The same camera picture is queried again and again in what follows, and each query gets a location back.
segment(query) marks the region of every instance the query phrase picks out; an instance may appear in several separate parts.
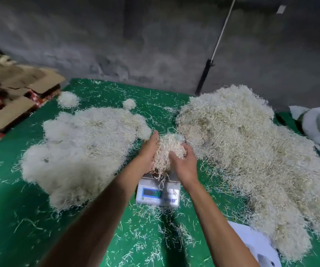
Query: concrete wall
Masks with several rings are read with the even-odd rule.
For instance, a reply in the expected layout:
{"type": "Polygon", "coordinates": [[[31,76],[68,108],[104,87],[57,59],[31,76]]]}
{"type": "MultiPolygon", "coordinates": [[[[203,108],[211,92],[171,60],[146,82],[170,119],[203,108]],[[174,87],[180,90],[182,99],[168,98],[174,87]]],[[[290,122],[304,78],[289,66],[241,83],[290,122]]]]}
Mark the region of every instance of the concrete wall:
{"type": "MultiPolygon", "coordinates": [[[[194,94],[230,0],[0,0],[0,49],[84,77],[194,94]]],[[[203,92],[320,106],[320,0],[238,0],[203,92]],[[284,14],[273,11],[288,4],[284,14]]]]}

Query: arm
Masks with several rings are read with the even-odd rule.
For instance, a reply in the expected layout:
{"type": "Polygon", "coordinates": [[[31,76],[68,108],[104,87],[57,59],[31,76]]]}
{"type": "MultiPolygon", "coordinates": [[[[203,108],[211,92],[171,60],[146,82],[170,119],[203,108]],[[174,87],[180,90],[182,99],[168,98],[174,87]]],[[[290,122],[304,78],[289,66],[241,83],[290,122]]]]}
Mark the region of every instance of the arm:
{"type": "Polygon", "coordinates": [[[82,212],[39,267],[96,267],[102,262],[124,209],[141,177],[152,168],[157,131],[109,186],[82,212]]]}
{"type": "Polygon", "coordinates": [[[260,267],[250,250],[219,211],[198,181],[197,160],[191,147],[183,144],[187,155],[181,160],[170,152],[171,165],[189,193],[215,266],[260,267]]]}

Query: left hand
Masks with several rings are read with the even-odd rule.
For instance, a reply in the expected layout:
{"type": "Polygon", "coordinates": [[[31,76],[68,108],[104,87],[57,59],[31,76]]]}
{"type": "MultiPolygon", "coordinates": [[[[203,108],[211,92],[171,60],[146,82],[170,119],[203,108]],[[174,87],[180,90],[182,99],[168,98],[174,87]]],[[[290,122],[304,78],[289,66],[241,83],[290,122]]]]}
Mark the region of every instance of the left hand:
{"type": "Polygon", "coordinates": [[[148,173],[153,167],[153,159],[157,150],[158,132],[157,130],[151,135],[150,139],[143,143],[139,155],[136,157],[144,166],[144,174],[148,173]]]}

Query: white pipe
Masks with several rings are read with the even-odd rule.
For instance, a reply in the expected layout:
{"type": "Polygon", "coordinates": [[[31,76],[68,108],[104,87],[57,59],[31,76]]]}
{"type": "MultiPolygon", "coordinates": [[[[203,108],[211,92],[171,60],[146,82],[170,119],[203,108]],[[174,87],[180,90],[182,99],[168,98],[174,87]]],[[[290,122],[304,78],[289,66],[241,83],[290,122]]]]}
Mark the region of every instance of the white pipe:
{"type": "Polygon", "coordinates": [[[223,29],[222,29],[222,31],[221,31],[221,33],[220,33],[219,38],[218,38],[217,44],[216,44],[215,49],[214,49],[214,52],[213,52],[213,54],[212,54],[212,58],[210,59],[210,62],[211,62],[211,63],[213,62],[213,59],[214,59],[214,56],[215,56],[215,52],[217,51],[217,48],[218,48],[220,39],[222,38],[222,35],[223,35],[223,33],[224,33],[224,29],[225,29],[225,26],[226,26],[226,24],[227,24],[227,22],[228,22],[228,19],[229,19],[229,16],[230,16],[231,11],[232,11],[232,9],[233,9],[234,3],[235,3],[235,0],[233,0],[233,2],[231,3],[228,16],[227,16],[227,18],[225,19],[223,29]]]}

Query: hand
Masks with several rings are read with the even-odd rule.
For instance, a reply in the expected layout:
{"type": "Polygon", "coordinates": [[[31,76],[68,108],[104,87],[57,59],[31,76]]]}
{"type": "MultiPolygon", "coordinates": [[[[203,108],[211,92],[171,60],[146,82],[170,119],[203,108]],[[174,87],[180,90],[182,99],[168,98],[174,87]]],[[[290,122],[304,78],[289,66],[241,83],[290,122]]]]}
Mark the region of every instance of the hand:
{"type": "Polygon", "coordinates": [[[186,157],[184,159],[180,159],[174,152],[170,151],[169,158],[171,167],[176,171],[178,179],[188,192],[193,184],[198,183],[197,158],[193,153],[192,147],[185,143],[182,143],[181,145],[186,150],[186,157]]]}
{"type": "Polygon", "coordinates": [[[150,139],[143,143],[139,155],[136,157],[140,160],[141,166],[144,167],[144,174],[148,173],[154,164],[154,156],[157,150],[157,140],[159,133],[157,130],[151,135],[150,139]]]}

